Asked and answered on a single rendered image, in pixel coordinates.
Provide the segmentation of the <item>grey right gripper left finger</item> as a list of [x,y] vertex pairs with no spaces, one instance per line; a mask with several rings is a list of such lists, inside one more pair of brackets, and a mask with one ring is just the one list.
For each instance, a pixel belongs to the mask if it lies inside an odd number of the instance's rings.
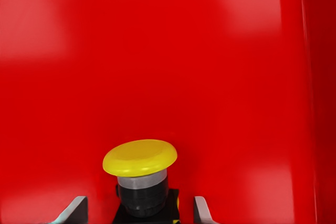
[[88,224],[87,196],[77,196],[52,224]]

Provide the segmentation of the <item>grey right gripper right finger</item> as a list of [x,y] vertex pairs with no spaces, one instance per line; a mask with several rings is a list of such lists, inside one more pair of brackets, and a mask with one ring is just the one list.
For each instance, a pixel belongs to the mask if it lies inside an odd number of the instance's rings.
[[213,220],[209,207],[204,197],[194,197],[194,223],[195,224],[216,224]]

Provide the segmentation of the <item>large red box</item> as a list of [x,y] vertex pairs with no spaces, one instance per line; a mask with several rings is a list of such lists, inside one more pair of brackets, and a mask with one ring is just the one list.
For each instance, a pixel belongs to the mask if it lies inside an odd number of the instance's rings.
[[112,223],[144,138],[184,224],[336,224],[336,0],[0,0],[0,224]]

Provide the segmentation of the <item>yellow mushroom push button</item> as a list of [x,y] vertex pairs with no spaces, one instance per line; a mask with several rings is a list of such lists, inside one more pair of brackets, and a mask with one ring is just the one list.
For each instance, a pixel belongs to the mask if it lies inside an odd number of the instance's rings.
[[169,188],[167,169],[177,151],[162,140],[121,144],[104,157],[105,172],[117,178],[119,208],[112,224],[180,224],[179,190]]

